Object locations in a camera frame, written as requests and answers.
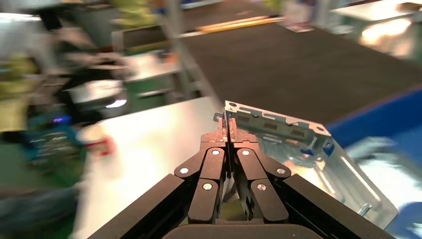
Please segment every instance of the yellow strip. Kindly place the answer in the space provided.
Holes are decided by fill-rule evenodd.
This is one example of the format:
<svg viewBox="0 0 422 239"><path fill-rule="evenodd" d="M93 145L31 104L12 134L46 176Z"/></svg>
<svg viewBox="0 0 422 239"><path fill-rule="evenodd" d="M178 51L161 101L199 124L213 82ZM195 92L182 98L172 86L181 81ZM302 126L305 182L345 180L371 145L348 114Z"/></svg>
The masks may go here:
<svg viewBox="0 0 422 239"><path fill-rule="evenodd" d="M238 29L238 28L243 28L243 27L248 27L248 26L263 25L263 24L272 23L276 21L279 21L279 20L277 18L269 18L269 17L266 17L264 19L258 19L258 20L248 19L248 21L225 24L222 26L201 27L201 29L199 29L199 32L211 33L211 32L219 32L219 31L227 31L227 30Z"/></svg>
<svg viewBox="0 0 422 239"><path fill-rule="evenodd" d="M248 22L248 21L261 20L261 19L266 19L266 18L268 18L268 17L267 16L257 16L257 17L242 19L242 20L227 21L227 22L213 24L213 25L201 26L201 27L198 27L197 30L202 31L203 29L207 29L207 28L210 28L210 27L221 27L221 26L227 26L227 25L232 25L232 24L237 24L237 23L242 23L242 22Z"/></svg>

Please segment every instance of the blue surface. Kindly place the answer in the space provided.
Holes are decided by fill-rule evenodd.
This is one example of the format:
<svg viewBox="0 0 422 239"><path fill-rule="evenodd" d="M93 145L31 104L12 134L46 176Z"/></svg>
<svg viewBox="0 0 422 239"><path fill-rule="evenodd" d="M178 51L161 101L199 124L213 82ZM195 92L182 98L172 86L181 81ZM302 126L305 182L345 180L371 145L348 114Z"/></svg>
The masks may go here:
<svg viewBox="0 0 422 239"><path fill-rule="evenodd" d="M366 137L392 139L397 149L422 167L422 88L389 99L327 126L340 146Z"/></svg>
<svg viewBox="0 0 422 239"><path fill-rule="evenodd" d="M422 124L421 105L422 89L415 89L330 124L327 129L342 147L368 136L391 137Z"/></svg>

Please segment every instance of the dark conveyor belt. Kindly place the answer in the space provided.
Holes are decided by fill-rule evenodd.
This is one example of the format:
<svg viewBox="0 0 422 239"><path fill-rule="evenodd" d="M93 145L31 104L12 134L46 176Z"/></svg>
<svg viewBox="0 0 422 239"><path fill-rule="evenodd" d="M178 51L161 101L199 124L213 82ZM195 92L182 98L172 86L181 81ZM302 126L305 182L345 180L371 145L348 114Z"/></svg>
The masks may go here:
<svg viewBox="0 0 422 239"><path fill-rule="evenodd" d="M276 23L185 37L220 100L330 123L422 82L422 68L316 29Z"/></svg>
<svg viewBox="0 0 422 239"><path fill-rule="evenodd" d="M186 10L183 12L183 17L186 31L190 31L201 26L275 14L277 12L250 1L224 0L220 3Z"/></svg>

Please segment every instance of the blurred person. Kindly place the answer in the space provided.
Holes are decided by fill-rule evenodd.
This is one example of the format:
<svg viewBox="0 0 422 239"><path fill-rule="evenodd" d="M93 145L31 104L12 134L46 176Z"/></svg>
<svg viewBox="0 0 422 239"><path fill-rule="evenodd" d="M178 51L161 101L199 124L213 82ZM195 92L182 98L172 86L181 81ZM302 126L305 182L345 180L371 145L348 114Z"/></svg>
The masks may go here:
<svg viewBox="0 0 422 239"><path fill-rule="evenodd" d="M80 185L55 190L0 187L0 235L26 232L74 215Z"/></svg>
<svg viewBox="0 0 422 239"><path fill-rule="evenodd" d="M20 143L25 149L32 149L23 131L29 101L27 93L35 83L25 75L36 73L33 59L23 53L12 54L0 62L0 131L3 140Z"/></svg>

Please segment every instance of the reflective metal surface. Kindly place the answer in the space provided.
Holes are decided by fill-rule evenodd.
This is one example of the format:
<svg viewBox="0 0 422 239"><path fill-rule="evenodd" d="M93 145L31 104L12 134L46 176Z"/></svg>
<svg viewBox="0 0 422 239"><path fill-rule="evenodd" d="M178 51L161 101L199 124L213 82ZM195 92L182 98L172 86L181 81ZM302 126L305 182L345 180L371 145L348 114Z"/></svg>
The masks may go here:
<svg viewBox="0 0 422 239"><path fill-rule="evenodd" d="M226 102L226 117L258 137L267 155L344 205L385 228L396 207L346 155L321 124Z"/></svg>

